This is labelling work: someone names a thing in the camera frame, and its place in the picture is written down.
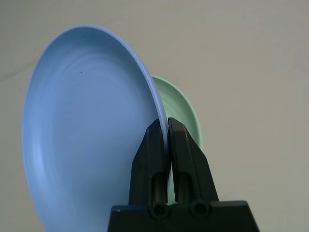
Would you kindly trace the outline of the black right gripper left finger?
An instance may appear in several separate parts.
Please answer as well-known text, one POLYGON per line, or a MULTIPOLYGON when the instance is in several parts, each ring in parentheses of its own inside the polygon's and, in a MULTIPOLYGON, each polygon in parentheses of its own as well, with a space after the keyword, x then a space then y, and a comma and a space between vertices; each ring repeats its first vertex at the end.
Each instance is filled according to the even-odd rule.
POLYGON ((168 168, 163 133, 156 119, 144 134, 133 159, 129 205, 151 206, 167 202, 168 168))

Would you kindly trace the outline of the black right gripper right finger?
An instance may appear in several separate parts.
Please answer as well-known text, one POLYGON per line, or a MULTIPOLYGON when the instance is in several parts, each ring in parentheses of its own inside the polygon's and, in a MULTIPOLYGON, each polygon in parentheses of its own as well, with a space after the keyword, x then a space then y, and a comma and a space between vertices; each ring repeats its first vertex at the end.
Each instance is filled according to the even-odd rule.
POLYGON ((180 204, 219 200, 206 156, 186 126, 174 118, 169 123, 175 200, 180 204))

